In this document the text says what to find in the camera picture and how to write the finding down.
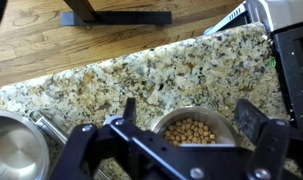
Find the black metal bracket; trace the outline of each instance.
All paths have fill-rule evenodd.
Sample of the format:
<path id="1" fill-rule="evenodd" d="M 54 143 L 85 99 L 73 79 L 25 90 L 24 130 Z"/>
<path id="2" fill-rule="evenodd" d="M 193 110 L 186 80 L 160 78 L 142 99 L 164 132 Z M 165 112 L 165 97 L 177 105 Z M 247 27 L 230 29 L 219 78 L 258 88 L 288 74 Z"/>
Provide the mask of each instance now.
<path id="1" fill-rule="evenodd" d="M 64 0 L 73 12 L 61 13 L 63 26 L 134 25 L 172 23 L 170 11 L 95 11 L 88 0 Z"/>
<path id="2" fill-rule="evenodd" d="M 136 110 L 135 98 L 128 98 L 123 112 L 123 119 L 131 122 L 132 124 L 135 124 L 137 118 L 136 111 L 137 110 Z"/>
<path id="3" fill-rule="evenodd" d="M 297 177 L 281 166 L 288 144 L 287 139 L 281 135 L 287 132 L 284 129 L 288 125 L 278 127 L 284 130 L 279 137 L 277 131 L 272 133 L 274 125 L 276 124 L 268 125 L 268 131 L 262 133 L 262 141 L 259 140 L 263 146 L 257 147 L 259 150 L 252 153 L 240 147 L 174 147 L 160 136 L 151 131 L 142 131 L 124 119 L 114 120 L 100 129 L 93 124 L 83 124 L 73 129 L 49 179 L 90 179 L 101 160 L 114 157 L 132 179 L 209 180 L 252 177 L 251 179 L 258 180 L 256 169 L 265 168 L 270 175 L 269 179 L 282 177 L 296 180 Z M 275 143 L 269 141 L 270 130 L 271 139 L 278 138 Z M 264 150 L 268 150 L 268 147 L 275 151 L 265 153 Z M 269 158 L 269 155 L 274 155 L 276 159 Z M 269 158 L 268 164 L 264 163 L 265 157 Z M 197 170 L 199 177 L 193 176 L 193 169 Z M 254 174 L 245 175 L 245 172 L 252 171 Z"/>
<path id="4" fill-rule="evenodd" d="M 303 132 L 303 25 L 272 35 L 284 102 L 292 121 Z"/>
<path id="5" fill-rule="evenodd" d="M 303 175 L 303 126 L 297 129 L 288 126 L 286 121 L 270 120 L 247 99 L 238 100 L 235 120 L 240 130 L 257 146 L 247 167 L 250 179 L 254 179 L 254 169 L 281 177 L 281 171 L 274 167 L 282 167 L 285 157 L 293 159 Z"/>

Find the metal bowl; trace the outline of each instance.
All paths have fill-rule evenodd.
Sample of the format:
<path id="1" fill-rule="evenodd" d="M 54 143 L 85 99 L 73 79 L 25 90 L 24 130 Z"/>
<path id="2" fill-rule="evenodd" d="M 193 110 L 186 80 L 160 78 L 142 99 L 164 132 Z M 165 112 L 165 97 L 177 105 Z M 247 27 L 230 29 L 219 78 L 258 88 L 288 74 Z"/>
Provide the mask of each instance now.
<path id="1" fill-rule="evenodd" d="M 239 145 L 238 136 L 228 121 L 219 113 L 203 107 L 184 107 L 176 109 L 162 118 L 152 129 L 153 132 L 164 136 L 164 131 L 170 124 L 186 118 L 201 121 L 209 126 L 216 135 L 217 144 Z"/>
<path id="2" fill-rule="evenodd" d="M 48 167 L 39 130 L 26 118 L 0 110 L 0 179 L 45 179 Z"/>

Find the chickpea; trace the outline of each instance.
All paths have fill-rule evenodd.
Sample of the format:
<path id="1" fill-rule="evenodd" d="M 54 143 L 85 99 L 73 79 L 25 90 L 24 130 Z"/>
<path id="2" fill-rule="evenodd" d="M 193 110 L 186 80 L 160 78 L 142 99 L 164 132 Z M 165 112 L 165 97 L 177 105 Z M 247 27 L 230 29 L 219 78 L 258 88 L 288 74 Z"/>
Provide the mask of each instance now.
<path id="1" fill-rule="evenodd" d="M 216 144 L 216 136 L 209 131 L 209 127 L 192 118 L 176 121 L 169 125 L 164 131 L 163 138 L 175 146 L 182 143 Z"/>
<path id="2" fill-rule="evenodd" d="M 185 141 L 187 138 L 184 135 L 181 135 L 181 140 Z"/>
<path id="3" fill-rule="evenodd" d="M 204 124 L 202 122 L 199 122 L 199 128 L 203 128 Z"/>
<path id="4" fill-rule="evenodd" d="M 171 136 L 170 136 L 170 140 L 171 140 L 171 141 L 174 141 L 174 140 L 175 140 L 175 137 L 174 137 L 173 135 L 171 135 Z"/>
<path id="5" fill-rule="evenodd" d="M 191 118 L 187 118 L 187 122 L 188 122 L 188 123 L 192 123 L 193 121 L 192 121 Z"/>
<path id="6" fill-rule="evenodd" d="M 178 131 L 173 131 L 172 134 L 173 134 L 174 136 L 176 136 L 176 135 L 179 134 L 179 132 L 178 132 Z"/>
<path id="7" fill-rule="evenodd" d="M 174 129 L 175 129 L 175 128 L 174 128 L 173 125 L 170 125 L 170 126 L 169 126 L 169 130 L 170 130 L 170 131 L 173 131 Z"/>
<path id="8" fill-rule="evenodd" d="M 193 134 L 193 133 L 192 133 L 191 130 L 188 130 L 188 131 L 187 131 L 187 135 L 188 135 L 188 136 L 191 136 L 192 134 Z"/>
<path id="9" fill-rule="evenodd" d="M 181 130 L 184 131 L 185 130 L 185 124 L 181 125 Z"/>
<path id="10" fill-rule="evenodd" d="M 187 123 L 186 125 L 185 125 L 185 129 L 190 129 L 191 128 L 191 124 L 190 123 Z"/>
<path id="11" fill-rule="evenodd" d="M 199 132 L 199 134 L 203 134 L 204 133 L 203 129 L 201 129 L 201 128 L 199 128 L 198 132 Z"/>
<path id="12" fill-rule="evenodd" d="M 210 139 L 214 140 L 215 139 L 215 135 L 214 134 L 210 134 Z"/>
<path id="13" fill-rule="evenodd" d="M 179 145 L 178 141 L 173 141 L 173 144 L 174 144 L 175 146 Z"/>
<path id="14" fill-rule="evenodd" d="M 192 143 L 197 143 L 198 142 L 198 138 L 197 137 L 193 137 L 192 138 Z"/>
<path id="15" fill-rule="evenodd" d="M 208 126 L 203 126 L 203 130 L 204 131 L 209 131 L 209 127 Z"/>
<path id="16" fill-rule="evenodd" d="M 165 136 L 170 136 L 170 135 L 171 135 L 170 131 L 168 131 L 168 130 L 166 130 L 166 131 L 164 132 L 164 134 L 165 134 Z"/>
<path id="17" fill-rule="evenodd" d="M 204 131 L 203 132 L 203 136 L 209 136 L 209 132 L 208 131 Z"/>

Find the wooden floor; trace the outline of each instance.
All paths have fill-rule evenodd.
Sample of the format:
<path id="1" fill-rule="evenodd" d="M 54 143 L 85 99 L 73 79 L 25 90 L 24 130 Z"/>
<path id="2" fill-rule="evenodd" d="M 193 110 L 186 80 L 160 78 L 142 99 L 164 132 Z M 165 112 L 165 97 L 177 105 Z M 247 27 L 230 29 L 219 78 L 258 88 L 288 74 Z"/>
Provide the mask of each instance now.
<path id="1" fill-rule="evenodd" d="M 0 87 L 202 34 L 240 0 L 91 0 L 96 10 L 170 10 L 167 26 L 62 27 L 63 0 L 8 0 L 0 27 Z"/>

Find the screw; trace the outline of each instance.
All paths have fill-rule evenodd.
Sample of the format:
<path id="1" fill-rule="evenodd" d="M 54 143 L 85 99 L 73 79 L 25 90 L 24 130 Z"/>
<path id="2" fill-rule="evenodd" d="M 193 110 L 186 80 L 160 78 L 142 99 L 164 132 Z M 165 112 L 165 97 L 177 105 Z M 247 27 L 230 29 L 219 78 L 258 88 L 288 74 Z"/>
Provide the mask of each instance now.
<path id="1" fill-rule="evenodd" d="M 263 180 L 271 179 L 271 174 L 266 169 L 262 169 L 262 168 L 255 169 L 254 174 L 259 179 L 263 179 Z"/>
<path id="2" fill-rule="evenodd" d="M 285 126 L 285 122 L 284 121 L 277 120 L 276 123 L 277 123 L 277 125 Z"/>
<path id="3" fill-rule="evenodd" d="M 122 125 L 123 122 L 124 122 L 123 119 L 118 119 L 118 120 L 115 121 L 115 125 L 117 125 L 117 126 Z"/>
<path id="4" fill-rule="evenodd" d="M 204 177 L 204 172 L 197 167 L 194 167 L 190 170 L 190 176 L 193 179 L 202 179 Z"/>
<path id="5" fill-rule="evenodd" d="M 92 128 L 92 124 L 88 124 L 88 125 L 85 125 L 85 126 L 82 128 L 82 131 L 83 131 L 83 132 L 90 131 L 91 128 Z"/>

